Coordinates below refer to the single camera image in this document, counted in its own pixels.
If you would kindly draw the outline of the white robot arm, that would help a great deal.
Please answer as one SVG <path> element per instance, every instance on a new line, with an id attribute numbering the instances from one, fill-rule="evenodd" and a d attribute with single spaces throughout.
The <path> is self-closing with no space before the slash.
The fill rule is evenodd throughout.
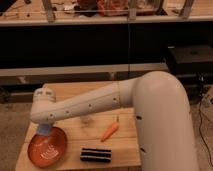
<path id="1" fill-rule="evenodd" d="M 51 89 L 39 88 L 30 120 L 45 135 L 56 121 L 129 107 L 134 110 L 142 171 L 199 171 L 187 93 L 168 72 L 116 81 L 64 101 L 57 101 Z"/>

